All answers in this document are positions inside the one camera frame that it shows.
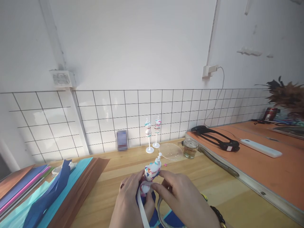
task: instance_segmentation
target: orange desk surface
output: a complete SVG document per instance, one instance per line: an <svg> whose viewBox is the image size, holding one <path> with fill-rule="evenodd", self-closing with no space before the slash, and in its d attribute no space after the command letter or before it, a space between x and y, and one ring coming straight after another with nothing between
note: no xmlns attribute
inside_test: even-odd
<svg viewBox="0 0 304 228"><path fill-rule="evenodd" d="M227 152L203 138L187 132L189 136L213 151L247 176L256 180L266 188L276 193L298 209L304 211L304 141L266 128L269 125L254 125L244 122L214 128L214 130L235 139L232 134L241 139L250 139L272 149L282 152L282 156L271 158L256 150L240 144L238 152ZM218 134L211 134L220 140L227 139ZM267 139L274 138L279 142Z"/></svg>

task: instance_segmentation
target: white stand base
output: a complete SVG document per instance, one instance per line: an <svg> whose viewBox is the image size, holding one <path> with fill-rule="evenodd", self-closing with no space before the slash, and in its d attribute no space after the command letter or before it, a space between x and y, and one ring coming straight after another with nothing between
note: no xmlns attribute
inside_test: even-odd
<svg viewBox="0 0 304 228"><path fill-rule="evenodd" d="M154 152L153 147L147 147L146 152L147 152L148 154L153 153L153 152Z"/></svg>
<svg viewBox="0 0 304 228"><path fill-rule="evenodd" d="M154 148L159 148L159 143L155 142L155 143L152 144L152 146L153 146Z"/></svg>

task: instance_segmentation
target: tiled wall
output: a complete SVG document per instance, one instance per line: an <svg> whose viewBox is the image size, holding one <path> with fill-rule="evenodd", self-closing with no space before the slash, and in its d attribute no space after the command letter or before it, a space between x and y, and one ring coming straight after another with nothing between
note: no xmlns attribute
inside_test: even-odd
<svg viewBox="0 0 304 228"><path fill-rule="evenodd" d="M182 138L197 125L218 126L260 118L268 105L263 89L76 91L92 154L116 149L115 132L128 130L129 147L147 145L146 118L162 119L158 141ZM65 91L3 93L34 160L84 156L77 114ZM152 127L152 142L155 133Z"/></svg>

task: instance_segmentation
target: person's left hand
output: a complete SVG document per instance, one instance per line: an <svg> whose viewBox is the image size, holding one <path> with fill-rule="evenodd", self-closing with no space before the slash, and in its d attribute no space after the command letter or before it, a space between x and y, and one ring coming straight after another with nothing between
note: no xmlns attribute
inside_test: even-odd
<svg viewBox="0 0 304 228"><path fill-rule="evenodd" d="M144 169L137 174L132 174L121 182L109 228L143 227L142 218L135 199L138 184L142 180L143 174ZM147 194L144 208L147 219L150 221L155 208L155 202L150 192Z"/></svg>

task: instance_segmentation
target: bracelet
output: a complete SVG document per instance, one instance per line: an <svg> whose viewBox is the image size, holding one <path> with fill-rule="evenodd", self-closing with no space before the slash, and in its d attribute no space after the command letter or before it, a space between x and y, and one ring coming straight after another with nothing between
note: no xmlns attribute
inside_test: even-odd
<svg viewBox="0 0 304 228"><path fill-rule="evenodd" d="M225 223L225 220L223 219L223 216L222 216L222 214L219 212L219 210L218 209L216 209L215 207L213 207L213 206L210 206L211 207L211 209L215 212L215 214L216 214L216 216L218 217L218 220L219 220L219 223L220 223L220 225L221 225L221 228L227 228L226 227L226 223Z"/></svg>

